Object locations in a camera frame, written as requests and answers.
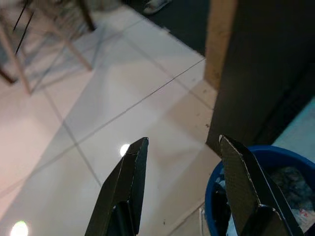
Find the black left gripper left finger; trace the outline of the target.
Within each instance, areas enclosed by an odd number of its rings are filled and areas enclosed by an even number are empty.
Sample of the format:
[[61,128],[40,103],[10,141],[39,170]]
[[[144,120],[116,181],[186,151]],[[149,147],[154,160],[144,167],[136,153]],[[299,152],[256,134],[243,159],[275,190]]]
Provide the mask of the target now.
[[149,139],[132,143],[103,183],[85,235],[135,236],[144,199]]

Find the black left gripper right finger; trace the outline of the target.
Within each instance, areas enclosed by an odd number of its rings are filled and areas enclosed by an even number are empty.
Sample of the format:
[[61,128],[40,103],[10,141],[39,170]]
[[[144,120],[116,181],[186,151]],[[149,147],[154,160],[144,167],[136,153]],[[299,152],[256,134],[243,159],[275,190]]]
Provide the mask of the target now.
[[301,236],[280,188],[240,142],[220,135],[225,187],[239,236]]

